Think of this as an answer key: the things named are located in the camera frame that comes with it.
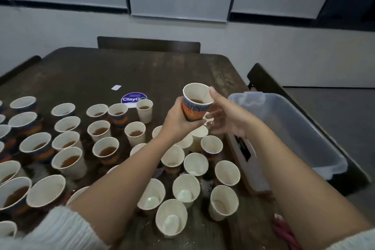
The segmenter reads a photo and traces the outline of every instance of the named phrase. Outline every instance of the table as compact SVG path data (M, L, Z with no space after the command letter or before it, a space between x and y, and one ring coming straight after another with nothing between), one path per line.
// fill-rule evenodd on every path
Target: table
M119 103L129 92L142 92L154 102L153 120L146 125L148 142L152 139L152 130L163 123L176 97L182 95L182 88L190 82L212 85L225 97L248 91L230 61L221 55L67 47L55 50L9 79L0 86L0 95L6 105L21 96L35 96L46 129L51 129L53 117L50 111L55 105L74 103L77 116L87 128L86 110L91 105L105 103L110 106ZM114 85L122 87L113 91ZM136 120L136 110L130 109L129 121ZM123 133L117 138L124 160L129 156L130 145ZM97 160L89 154L85 157L91 163L91 171L96 170ZM87 186L92 183L90 179L104 174L103 170L99 171L97 176L88 176L78 185ZM166 185L166 199L171 198L172 183L169 184ZM184 231L174 239L163 237L154 218L135 215L119 248L287 249L271 229L270 221L276 208L274 200L269 196L250 195L242 182L236 186L236 193L240 201L238 211L220 223L206 217L207 200L200 196L188 209L189 218Z

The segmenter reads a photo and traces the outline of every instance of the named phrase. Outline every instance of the dark brown table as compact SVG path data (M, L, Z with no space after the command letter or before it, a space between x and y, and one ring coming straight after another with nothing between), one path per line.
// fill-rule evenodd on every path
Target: dark brown table
M51 109L60 103L76 105L77 116L86 129L86 110L93 104L108 106L119 103L129 92L145 93L154 102L153 120L146 125L146 142L152 130L161 125L182 88L190 82L214 86L225 97L248 91L230 61L221 55L198 53L163 53L143 51L101 50L66 47L55 50L40 62L19 72L0 86L2 101L9 103L22 96L35 96L39 112L44 116L44 130L53 132L55 120ZM118 91L111 88L122 85ZM129 121L138 120L137 112L129 110ZM122 160L128 158L130 145L123 132L116 133ZM106 169L90 154L92 143L86 140L89 175L79 181L88 186L103 176ZM229 160L225 146L223 155ZM172 181L161 177L166 186L166 199L172 198ZM139 214L129 223L121 249L282 249L286 244L276 238L271 219L277 208L270 196L250 195L240 182L235 191L239 197L238 211L218 223L208 218L208 199L201 194L188 209L185 229L174 239L165 239L157 230L154 218Z

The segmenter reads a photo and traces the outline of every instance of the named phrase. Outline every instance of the wall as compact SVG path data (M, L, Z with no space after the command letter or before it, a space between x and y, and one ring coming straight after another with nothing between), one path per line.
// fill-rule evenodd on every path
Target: wall
M259 62L284 86L375 87L375 34L244 23L157 20L0 6L0 74L32 55L97 47L97 36L201 42L227 56L244 81Z

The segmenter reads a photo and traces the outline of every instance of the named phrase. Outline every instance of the clear plastic bin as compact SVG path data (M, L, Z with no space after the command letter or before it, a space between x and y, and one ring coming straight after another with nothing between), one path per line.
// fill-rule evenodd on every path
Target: clear plastic bin
M262 120L283 143L325 180L347 170L346 158L283 96L245 92L234 93L229 99ZM251 153L250 158L245 157L242 152L236 155L250 186L255 191L269 190L269 185L259 170L251 143L247 140L244 142Z

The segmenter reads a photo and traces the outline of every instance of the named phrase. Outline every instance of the brown liquid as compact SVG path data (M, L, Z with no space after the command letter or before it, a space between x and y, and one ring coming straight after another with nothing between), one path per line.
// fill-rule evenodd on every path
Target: brown liquid
M16 174L16 172L5 176L4 179L0 182L0 184L3 184L5 181L8 181L10 178L13 177L14 174Z
M60 168L64 168L64 167L68 167L72 165L78 160L78 158L79 158L79 155L74 155L74 156L69 157L68 159L65 159L63 164L61 164Z
M116 148L113 147L113 146L110 146L110 147L104 148L104 149L100 152L99 156L107 156L107 155L110 155L111 153L114 153L115 150L116 150Z
M14 191L14 193L11 194L11 195L9 195L8 198L6 199L3 208L7 208L10 205L13 205L17 201L19 201L23 197L23 195L26 194L26 192L27 192L28 189L29 189L28 186L24 186L22 188L19 188L16 191Z
M46 144L46 142L38 144L36 147L34 147L33 151L37 150L38 148L41 148L44 144Z
M201 100L196 100L196 99L190 99L190 101L193 101L198 104L204 104Z
M75 128L75 126L72 126L72 127L70 127L70 128L67 128L67 129L64 130L64 131L69 131L69 130L71 130L71 129L73 129L73 128Z
M130 134L130 136L140 136L141 134L143 134L143 131L134 131Z
M62 148L67 148L71 145L73 145L74 143L76 142L76 140L73 140L73 141L69 141L68 143L66 143Z
M100 134L105 133L106 131L108 131L108 128L99 128L99 129L97 129L96 131L93 132L93 135L98 136Z

